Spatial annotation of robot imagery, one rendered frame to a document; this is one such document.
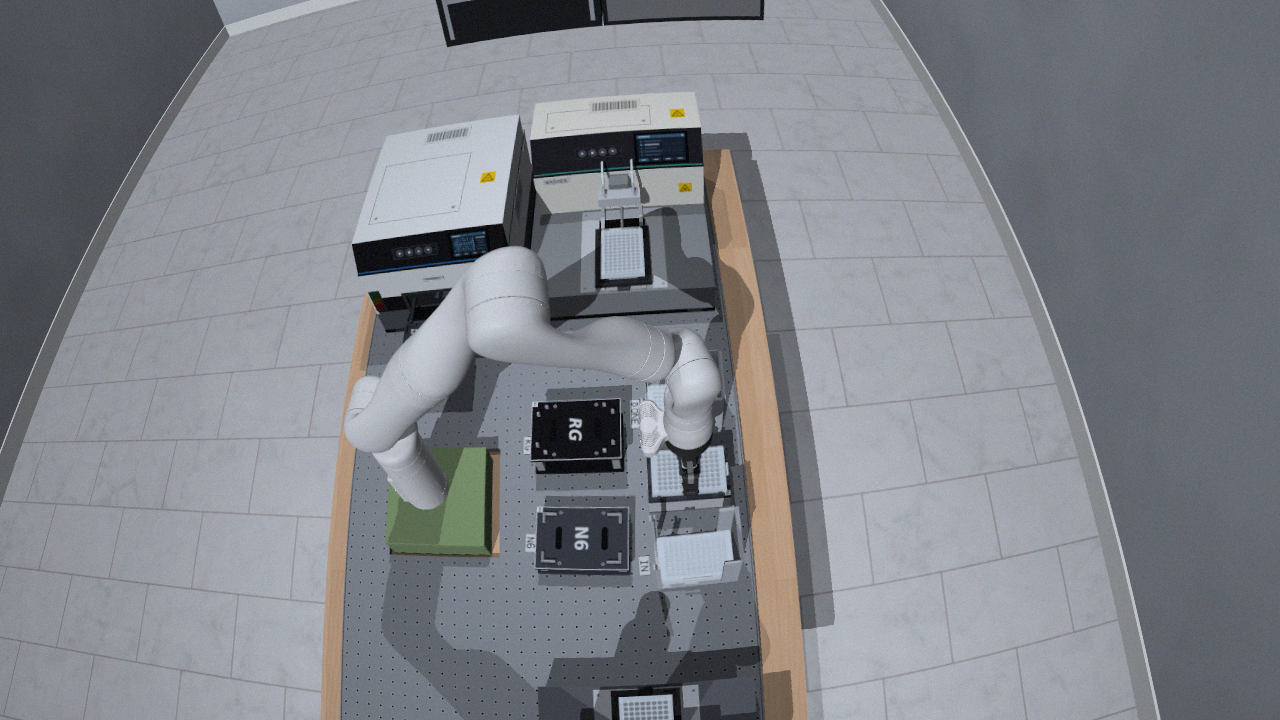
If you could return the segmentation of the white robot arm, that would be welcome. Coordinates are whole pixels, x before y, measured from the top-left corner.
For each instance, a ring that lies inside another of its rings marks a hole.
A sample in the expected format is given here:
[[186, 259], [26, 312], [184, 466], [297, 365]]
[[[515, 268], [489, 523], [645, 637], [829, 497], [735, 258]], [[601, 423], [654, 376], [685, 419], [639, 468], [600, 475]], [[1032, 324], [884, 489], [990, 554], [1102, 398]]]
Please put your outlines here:
[[435, 509], [449, 491], [417, 421], [460, 387], [475, 354], [645, 383], [664, 379], [664, 413], [652, 400], [637, 409], [645, 457], [657, 456], [667, 439], [678, 448], [698, 448], [712, 436], [722, 378], [700, 334], [628, 316], [605, 316], [572, 333], [557, 331], [541, 258], [521, 246], [495, 249], [465, 270], [381, 377], [361, 377], [349, 397], [346, 438], [372, 454], [401, 498], [417, 509]]

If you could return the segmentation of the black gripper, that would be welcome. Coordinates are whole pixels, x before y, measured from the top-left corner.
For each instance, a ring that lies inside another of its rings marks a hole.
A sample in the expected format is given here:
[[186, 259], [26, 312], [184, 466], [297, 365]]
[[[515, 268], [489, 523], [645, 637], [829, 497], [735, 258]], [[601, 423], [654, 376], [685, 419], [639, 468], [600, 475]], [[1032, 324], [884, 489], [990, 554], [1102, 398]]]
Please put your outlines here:
[[[712, 436], [713, 436], [713, 430], [712, 430]], [[687, 496], [699, 495], [700, 459], [701, 459], [701, 454], [705, 452], [707, 448], [710, 446], [712, 436], [707, 441], [705, 445], [701, 445], [698, 448], [678, 448], [675, 445], [671, 445], [668, 439], [666, 441], [666, 445], [669, 448], [669, 451], [673, 452], [673, 454], [676, 454], [676, 455], [678, 455], [677, 456], [677, 460], [678, 460], [678, 475], [682, 477], [682, 480], [684, 480], [684, 483], [682, 483], [682, 486], [684, 486], [682, 495], [684, 496], [686, 496], [686, 495]], [[687, 469], [682, 468], [682, 460], [684, 460], [684, 468], [687, 468]], [[698, 473], [692, 473], [692, 471], [699, 471], [699, 474]]]

